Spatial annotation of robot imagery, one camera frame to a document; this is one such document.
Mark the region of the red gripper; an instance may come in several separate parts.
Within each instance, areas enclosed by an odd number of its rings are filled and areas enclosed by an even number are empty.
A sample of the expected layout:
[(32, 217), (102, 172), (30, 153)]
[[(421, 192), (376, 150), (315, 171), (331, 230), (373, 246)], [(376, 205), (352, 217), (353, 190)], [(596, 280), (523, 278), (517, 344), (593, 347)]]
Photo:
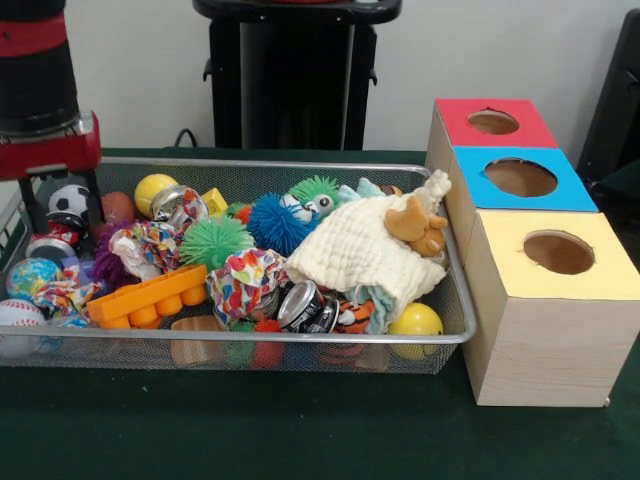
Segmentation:
[(81, 172), (88, 189), (88, 223), (98, 228), (105, 222), (94, 171), (100, 162), (100, 125), (94, 111), (84, 111), (70, 124), (40, 135), (1, 135), (1, 180), (18, 180), (26, 212), (37, 235), (49, 232), (48, 219), (28, 177), (61, 171)]

